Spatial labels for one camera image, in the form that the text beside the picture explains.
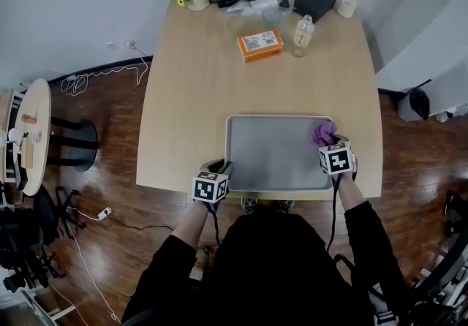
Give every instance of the brown hardwood floor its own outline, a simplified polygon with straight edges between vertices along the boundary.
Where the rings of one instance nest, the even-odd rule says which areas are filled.
[[[85,173],[66,167],[48,167],[45,185],[49,192],[59,184],[69,190],[78,189],[80,196],[75,206],[93,217],[111,207],[112,217],[126,224],[174,227],[192,201],[182,193],[135,184],[146,81],[144,77],[136,86],[132,71],[95,77],[89,80],[88,90],[77,97],[62,94],[60,85],[52,86],[53,114],[72,121],[91,119],[98,129],[100,150],[93,167]],[[407,124],[398,118],[387,96],[380,96],[380,107],[384,140],[382,196],[371,203],[382,219],[409,281],[421,268],[431,267],[444,241],[441,209],[445,192],[449,188],[466,191],[468,118],[457,118],[445,124],[434,119]],[[331,202],[297,202],[293,212],[301,214],[328,241]],[[340,205],[338,212],[331,253],[352,257]],[[237,200],[221,204],[218,212],[221,237],[241,213]],[[108,219],[78,218],[88,224],[85,230],[74,230],[83,256],[97,285],[120,318],[140,274],[170,231],[164,228],[137,231]],[[214,244],[210,216],[201,239],[201,245],[205,244]],[[92,285],[75,242],[61,238],[49,248],[52,250],[58,254],[56,264],[67,274],[64,279],[53,279],[53,285],[78,306],[90,325],[115,324]],[[43,292],[40,298],[49,304],[66,304],[52,289]],[[62,320],[64,325],[82,324],[77,314]]]

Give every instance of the tray rim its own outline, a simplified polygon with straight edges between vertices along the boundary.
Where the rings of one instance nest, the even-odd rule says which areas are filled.
[[[229,126],[229,122],[233,118],[313,118],[313,119],[326,119],[327,121],[332,121],[334,120],[327,116],[327,115],[304,115],[304,114],[231,114],[226,118],[226,132],[224,133],[224,160],[229,161],[227,158],[227,129]],[[330,187],[325,188],[325,189],[298,189],[298,190],[292,190],[292,189],[287,189],[287,190],[266,190],[266,189],[261,189],[257,191],[252,191],[248,189],[233,189],[233,192],[292,192],[292,193],[305,193],[305,192],[326,192],[330,191],[333,189],[333,182],[331,182]]]

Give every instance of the power adapter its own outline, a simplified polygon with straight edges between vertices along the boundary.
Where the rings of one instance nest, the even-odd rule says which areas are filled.
[[[110,214],[112,213],[112,209],[107,207],[106,209],[104,209],[101,213],[99,213],[97,215],[97,218],[101,221],[105,218],[107,218],[108,216],[110,216]]]

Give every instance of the round table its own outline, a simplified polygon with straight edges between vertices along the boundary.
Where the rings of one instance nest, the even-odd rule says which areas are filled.
[[[39,191],[46,164],[73,166],[76,170],[84,172],[92,166],[97,154],[97,131],[93,123],[89,120],[74,123],[53,117],[50,106],[49,84],[43,79],[37,79],[25,93],[16,117],[15,128],[21,135],[40,134],[39,142],[34,144],[32,169],[26,169],[28,180],[23,192],[28,196],[33,196]],[[35,117],[37,122],[35,124],[23,122],[22,117],[25,114]],[[71,130],[70,136],[51,134],[51,124]],[[69,147],[67,158],[48,157],[49,144]],[[20,148],[13,145],[15,162],[19,153]]]

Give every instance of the white round tabletop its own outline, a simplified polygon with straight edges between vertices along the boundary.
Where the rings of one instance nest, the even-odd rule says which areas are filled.
[[[28,88],[21,102],[16,117],[15,128],[20,130],[21,135],[25,133],[40,134],[40,141],[34,144],[32,169],[26,169],[28,180],[23,192],[33,196],[39,191],[44,178],[45,165],[49,150],[51,98],[49,84],[43,79],[37,79]],[[35,124],[22,121],[23,114],[37,118]],[[16,162],[19,147],[13,145],[13,159]]]

